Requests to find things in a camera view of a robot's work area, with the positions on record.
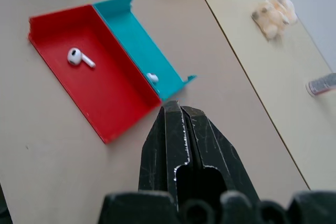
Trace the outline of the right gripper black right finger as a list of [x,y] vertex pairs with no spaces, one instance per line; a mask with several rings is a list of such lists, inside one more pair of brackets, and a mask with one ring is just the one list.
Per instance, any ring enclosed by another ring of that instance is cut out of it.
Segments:
[[183,106],[182,110],[190,119],[201,158],[198,180],[201,198],[209,203],[218,203],[223,192],[235,190],[247,196],[250,202],[258,202],[256,190],[231,142],[202,110],[190,106]]

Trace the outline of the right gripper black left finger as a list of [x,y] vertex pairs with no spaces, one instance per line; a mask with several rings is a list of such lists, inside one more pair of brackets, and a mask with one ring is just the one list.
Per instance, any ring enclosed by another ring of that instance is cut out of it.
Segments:
[[177,101],[164,104],[143,144],[139,190],[169,193],[179,206],[177,172],[192,164],[186,120]]

